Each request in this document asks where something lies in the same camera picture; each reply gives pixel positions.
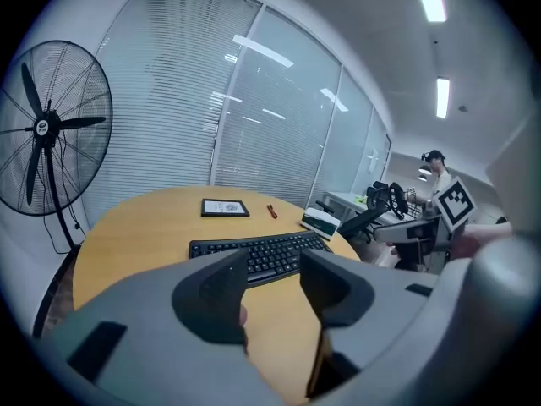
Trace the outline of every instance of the red pen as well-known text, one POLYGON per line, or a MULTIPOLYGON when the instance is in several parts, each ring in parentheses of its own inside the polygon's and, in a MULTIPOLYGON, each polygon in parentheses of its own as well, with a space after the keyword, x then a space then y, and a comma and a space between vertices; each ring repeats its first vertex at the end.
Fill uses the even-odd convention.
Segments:
POLYGON ((276 212, 274 212, 274 209, 272 208, 272 205, 267 205, 267 209, 269 210, 272 217, 276 220, 278 218, 278 215, 276 214, 276 212))

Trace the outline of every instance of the ceiling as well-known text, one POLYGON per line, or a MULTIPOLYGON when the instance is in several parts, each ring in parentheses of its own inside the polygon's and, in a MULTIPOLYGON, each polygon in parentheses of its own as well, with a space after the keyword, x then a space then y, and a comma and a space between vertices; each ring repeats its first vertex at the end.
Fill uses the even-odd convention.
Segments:
POLYGON ((492 0, 444 0, 447 21, 442 24, 426 20, 420 0, 304 1, 372 73, 391 111, 396 138, 423 140, 401 153, 419 156, 444 146, 484 169, 533 110, 532 55, 492 0), (451 80, 447 119, 435 116, 438 76, 451 80), (468 112, 458 110, 462 105, 468 112))

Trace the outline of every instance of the fan blade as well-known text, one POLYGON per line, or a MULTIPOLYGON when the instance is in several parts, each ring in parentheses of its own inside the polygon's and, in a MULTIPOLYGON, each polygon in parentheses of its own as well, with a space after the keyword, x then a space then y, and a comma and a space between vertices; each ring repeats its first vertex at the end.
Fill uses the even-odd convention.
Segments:
POLYGON ((105 122, 105 118, 70 118, 60 122, 60 129, 79 129, 85 126, 95 125, 97 123, 105 122))
POLYGON ((28 173, 26 174, 26 201, 28 204, 32 203, 32 193, 34 192, 34 181, 36 180, 37 165, 40 161, 41 153, 41 137, 36 138, 36 144, 32 151, 32 156, 28 163, 28 173))
POLYGON ((36 85, 34 80, 30 75, 28 66, 26 63, 23 63, 21 66, 21 73, 23 75, 23 85, 25 85, 26 97, 28 98, 28 103, 32 107, 34 114, 37 118, 43 118, 43 110, 41 109, 40 97, 37 94, 36 85))

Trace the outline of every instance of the person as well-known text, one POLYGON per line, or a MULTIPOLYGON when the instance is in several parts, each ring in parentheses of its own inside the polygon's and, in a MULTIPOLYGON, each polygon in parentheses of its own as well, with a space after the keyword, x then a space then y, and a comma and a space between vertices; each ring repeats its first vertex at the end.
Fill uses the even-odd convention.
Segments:
MULTIPOLYGON (((452 176, 445 166, 445 157, 440 151, 431 151, 424 160, 429 164, 432 173, 436 175, 436 181, 430 191, 429 199, 431 199, 451 183, 452 176)), ((407 197, 407 201, 416 205, 422 205, 429 199, 425 199, 420 195, 409 195, 407 197)))

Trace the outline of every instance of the floor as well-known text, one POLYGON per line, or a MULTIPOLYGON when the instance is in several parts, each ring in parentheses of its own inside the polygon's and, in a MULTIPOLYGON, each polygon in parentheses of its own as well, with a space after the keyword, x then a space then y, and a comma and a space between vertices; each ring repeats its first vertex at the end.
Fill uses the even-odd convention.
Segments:
POLYGON ((55 325, 66 318, 68 313, 74 310, 74 268, 75 260, 71 262, 66 273, 59 279, 58 289, 47 312, 42 335, 51 331, 55 325))

